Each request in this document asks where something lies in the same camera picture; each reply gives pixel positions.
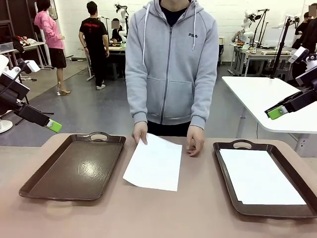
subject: black skirt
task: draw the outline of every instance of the black skirt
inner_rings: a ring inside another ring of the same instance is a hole
[[[53,68],[66,68],[65,54],[62,49],[49,48]]]

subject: white paper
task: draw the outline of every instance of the white paper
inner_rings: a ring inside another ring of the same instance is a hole
[[[177,191],[182,146],[147,134],[138,144],[123,179],[144,188]]]
[[[243,204],[306,204],[267,151],[221,149],[220,153]]]

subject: hoodie pocket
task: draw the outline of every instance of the hoodie pocket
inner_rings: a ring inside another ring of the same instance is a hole
[[[148,114],[160,117],[164,99],[164,88],[164,81],[153,78],[147,78]]]
[[[164,118],[177,119],[190,116],[193,103],[192,83],[168,82]]]

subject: hoodie zipper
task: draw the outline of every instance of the hoodie zipper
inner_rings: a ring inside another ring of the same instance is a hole
[[[171,42],[172,42],[172,31],[173,31],[173,27],[169,27],[169,44],[168,44],[168,57],[167,57],[167,68],[166,68],[165,91],[164,91],[164,99],[163,99],[163,108],[162,108],[162,113],[161,113],[161,117],[160,117],[160,123],[161,123],[161,124],[163,124],[164,110],[165,110],[165,104],[166,104],[167,84],[168,84],[168,71],[169,71],[169,57],[170,57],[170,46],[171,46]]]
[[[169,23],[167,22],[167,20],[165,20],[163,18],[163,20],[166,22],[166,24],[169,27],[169,44],[168,44],[168,57],[167,57],[167,69],[166,69],[166,80],[165,80],[165,91],[164,91],[164,99],[163,99],[163,107],[162,107],[162,112],[161,112],[161,116],[160,116],[160,124],[163,124],[163,119],[164,119],[164,110],[165,110],[165,104],[166,104],[166,95],[167,95],[167,85],[168,85],[168,71],[169,71],[169,58],[170,58],[170,48],[171,48],[171,43],[172,43],[172,32],[173,32],[173,27],[175,25],[177,25],[178,23],[182,22],[186,16],[187,16],[187,12],[189,10],[189,7],[191,6],[192,2],[188,5],[188,8],[185,11],[185,15],[182,19],[178,20],[172,27],[169,25]]]

